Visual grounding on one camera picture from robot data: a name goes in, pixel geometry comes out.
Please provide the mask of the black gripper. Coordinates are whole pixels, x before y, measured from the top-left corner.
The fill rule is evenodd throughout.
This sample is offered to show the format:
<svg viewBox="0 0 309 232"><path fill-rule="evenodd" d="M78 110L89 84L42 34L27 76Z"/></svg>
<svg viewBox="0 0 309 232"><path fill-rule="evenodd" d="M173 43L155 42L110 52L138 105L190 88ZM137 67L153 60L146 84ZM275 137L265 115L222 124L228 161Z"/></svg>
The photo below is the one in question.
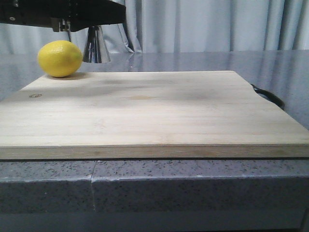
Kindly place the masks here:
<svg viewBox="0 0 309 232"><path fill-rule="evenodd" d="M2 0L3 24L52 28L54 32L124 23L126 7L112 0Z"/></svg>

